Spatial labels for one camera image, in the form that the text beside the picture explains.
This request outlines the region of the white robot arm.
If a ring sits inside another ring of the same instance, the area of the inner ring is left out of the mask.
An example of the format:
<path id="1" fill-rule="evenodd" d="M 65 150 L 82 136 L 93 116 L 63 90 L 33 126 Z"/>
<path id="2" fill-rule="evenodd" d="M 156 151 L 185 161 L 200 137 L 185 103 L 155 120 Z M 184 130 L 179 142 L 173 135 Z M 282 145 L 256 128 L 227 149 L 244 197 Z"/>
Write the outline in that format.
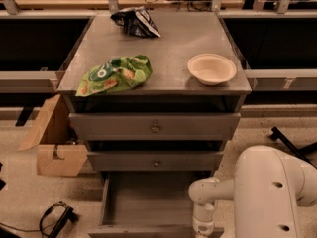
<path id="1" fill-rule="evenodd" d="M 238 157 L 232 179 L 198 180 L 188 194 L 195 238 L 214 232 L 219 200 L 234 202 L 235 238 L 303 238 L 298 208 L 317 202 L 317 169 L 276 148 L 252 146 Z"/>

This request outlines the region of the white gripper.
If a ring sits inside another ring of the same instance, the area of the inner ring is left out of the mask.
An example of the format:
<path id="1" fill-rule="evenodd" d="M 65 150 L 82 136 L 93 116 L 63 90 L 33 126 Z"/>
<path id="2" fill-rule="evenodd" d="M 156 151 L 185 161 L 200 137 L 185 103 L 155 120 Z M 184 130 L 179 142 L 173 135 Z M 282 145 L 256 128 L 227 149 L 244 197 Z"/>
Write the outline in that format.
<path id="1" fill-rule="evenodd" d="M 209 200 L 209 189 L 218 182 L 213 177 L 204 178 L 189 187 L 188 195 L 193 202 L 192 227 L 195 238 L 209 238 L 214 231 L 213 215 L 217 208 L 217 201 Z"/>

